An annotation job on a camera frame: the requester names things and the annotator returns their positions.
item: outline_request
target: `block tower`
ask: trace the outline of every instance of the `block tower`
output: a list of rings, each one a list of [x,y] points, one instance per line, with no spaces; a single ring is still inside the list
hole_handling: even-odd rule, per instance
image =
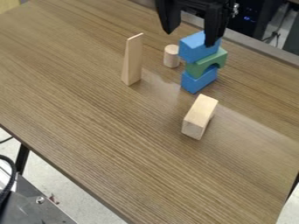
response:
[[[217,79],[218,69],[226,64],[227,51],[220,47],[221,38],[211,47],[205,46],[205,33],[197,32],[179,41],[178,55],[185,60],[181,86],[196,94]]]

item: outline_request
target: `wooden cylinder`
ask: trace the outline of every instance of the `wooden cylinder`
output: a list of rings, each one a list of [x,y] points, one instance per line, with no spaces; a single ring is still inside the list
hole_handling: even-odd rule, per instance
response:
[[[178,57],[178,45],[167,45],[164,48],[163,63],[166,67],[178,67],[180,58]]]

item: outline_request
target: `table leg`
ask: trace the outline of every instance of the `table leg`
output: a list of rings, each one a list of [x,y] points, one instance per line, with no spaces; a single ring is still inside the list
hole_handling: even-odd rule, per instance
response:
[[[26,166],[26,162],[29,156],[30,150],[23,144],[21,144],[20,149],[18,150],[17,154],[17,160],[16,160],[16,167],[17,167],[17,172],[20,175],[23,175],[24,168]]]

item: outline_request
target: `green block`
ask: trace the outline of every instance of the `green block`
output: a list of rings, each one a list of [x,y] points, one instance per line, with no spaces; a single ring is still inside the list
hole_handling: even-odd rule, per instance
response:
[[[204,59],[200,59],[194,63],[186,63],[185,70],[188,74],[197,79],[204,73],[206,68],[211,65],[215,65],[219,68],[223,67],[226,64],[226,58],[227,51],[220,47],[216,53]]]

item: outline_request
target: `blue block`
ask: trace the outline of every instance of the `blue block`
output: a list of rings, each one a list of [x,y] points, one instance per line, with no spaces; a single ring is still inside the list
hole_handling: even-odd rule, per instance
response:
[[[189,73],[184,71],[182,74],[181,86],[188,92],[196,94],[200,89],[217,79],[217,72],[218,68],[216,66],[211,66],[206,69],[202,76],[198,79],[194,79]]]
[[[205,32],[200,31],[186,38],[182,38],[179,41],[178,55],[187,63],[193,63],[216,53],[220,47],[220,44],[221,38],[216,41],[215,45],[206,47]]]

